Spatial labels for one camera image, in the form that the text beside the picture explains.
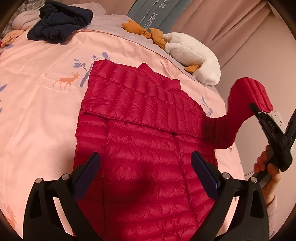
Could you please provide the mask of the red quilted down jacket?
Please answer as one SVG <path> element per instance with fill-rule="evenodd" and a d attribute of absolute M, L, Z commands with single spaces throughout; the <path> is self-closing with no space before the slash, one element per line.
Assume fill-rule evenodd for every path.
<path fill-rule="evenodd" d="M 227 113 L 208 117 L 179 80 L 109 60 L 93 64 L 79 111 L 74 164 L 97 152 L 101 165 L 78 205 L 103 240 L 189 240 L 214 200 L 192 165 L 198 151 L 216 165 L 255 103 L 273 111 L 251 78 L 230 90 Z"/>

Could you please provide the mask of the pink sleeve cuff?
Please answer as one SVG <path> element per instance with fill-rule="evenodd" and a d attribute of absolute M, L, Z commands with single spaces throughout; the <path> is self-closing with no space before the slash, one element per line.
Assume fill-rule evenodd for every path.
<path fill-rule="evenodd" d="M 276 196 L 274 196 L 270 204 L 266 206 L 268 223 L 269 223 L 269 238 L 272 238 L 273 235 L 275 234 L 274 220 L 275 220 L 277 207 L 278 207 L 277 198 Z"/>

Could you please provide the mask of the white fleece orange jacket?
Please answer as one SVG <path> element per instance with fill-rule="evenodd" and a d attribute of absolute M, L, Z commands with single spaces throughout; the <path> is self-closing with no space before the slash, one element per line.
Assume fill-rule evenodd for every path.
<path fill-rule="evenodd" d="M 132 20 L 121 25 L 126 32 L 151 39 L 202 84 L 212 86 L 219 83 L 221 69 L 218 58 L 207 46 L 192 36 L 177 32 L 164 34 L 155 28 L 146 30 Z"/>

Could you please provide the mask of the pink curtain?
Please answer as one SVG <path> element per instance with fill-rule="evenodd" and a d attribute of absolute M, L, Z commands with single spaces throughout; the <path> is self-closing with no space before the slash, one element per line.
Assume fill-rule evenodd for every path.
<path fill-rule="evenodd" d="M 267 1 L 195 0 L 170 32 L 186 33 L 202 42 L 223 67 L 270 14 Z"/>

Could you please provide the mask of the pink deer print duvet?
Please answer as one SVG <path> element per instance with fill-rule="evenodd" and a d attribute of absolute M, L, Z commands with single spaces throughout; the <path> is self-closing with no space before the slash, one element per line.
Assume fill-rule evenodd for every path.
<path fill-rule="evenodd" d="M 125 32 L 127 17 L 100 15 L 69 43 L 30 41 L 21 35 L 1 54 L 1 210 L 17 233 L 36 178 L 72 170 L 75 131 L 88 79 L 81 64 L 94 60 L 137 67 L 178 79 L 211 117 L 225 113 L 216 89 L 200 84 L 173 57 L 144 37 Z"/>

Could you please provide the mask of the blue-grey lettered headboard cushion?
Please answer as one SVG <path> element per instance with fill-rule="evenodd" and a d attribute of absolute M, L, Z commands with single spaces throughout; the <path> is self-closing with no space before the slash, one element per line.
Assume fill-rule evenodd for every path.
<path fill-rule="evenodd" d="M 166 34 L 191 2 L 191 0 L 138 0 L 134 2 L 127 16 L 146 30 L 156 28 Z"/>

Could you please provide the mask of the small orange patterned cloth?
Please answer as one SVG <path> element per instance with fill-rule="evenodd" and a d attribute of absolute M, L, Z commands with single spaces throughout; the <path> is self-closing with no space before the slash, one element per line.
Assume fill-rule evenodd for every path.
<path fill-rule="evenodd" d="M 31 27 L 28 27 L 24 30 L 12 30 L 9 33 L 7 33 L 3 39 L 1 39 L 1 49 L 4 49 L 5 47 L 8 47 L 10 44 L 12 44 L 16 39 L 27 39 L 26 35 L 29 32 Z"/>

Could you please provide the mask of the dark navy crumpled garment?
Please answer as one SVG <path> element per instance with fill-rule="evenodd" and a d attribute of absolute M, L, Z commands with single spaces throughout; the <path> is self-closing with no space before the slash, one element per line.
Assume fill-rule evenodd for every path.
<path fill-rule="evenodd" d="M 27 38 L 61 44 L 69 36 L 89 25 L 93 18 L 90 9 L 69 6 L 57 1 L 45 1 L 40 8 L 40 20 L 29 30 Z"/>

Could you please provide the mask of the beige folded garment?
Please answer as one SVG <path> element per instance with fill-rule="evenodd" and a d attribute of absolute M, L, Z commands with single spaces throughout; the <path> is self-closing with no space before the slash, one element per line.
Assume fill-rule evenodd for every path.
<path fill-rule="evenodd" d="M 39 10 L 24 11 L 20 13 L 12 23 L 13 30 L 24 30 L 32 28 L 40 19 Z"/>

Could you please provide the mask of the white wall power strip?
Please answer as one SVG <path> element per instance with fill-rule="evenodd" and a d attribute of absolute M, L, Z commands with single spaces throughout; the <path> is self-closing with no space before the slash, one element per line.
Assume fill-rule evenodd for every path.
<path fill-rule="evenodd" d="M 274 110 L 270 117 L 273 119 L 273 121 L 277 124 L 277 126 L 281 129 L 283 133 L 285 133 L 287 125 L 283 121 L 283 119 L 280 116 L 280 113 L 277 110 Z"/>

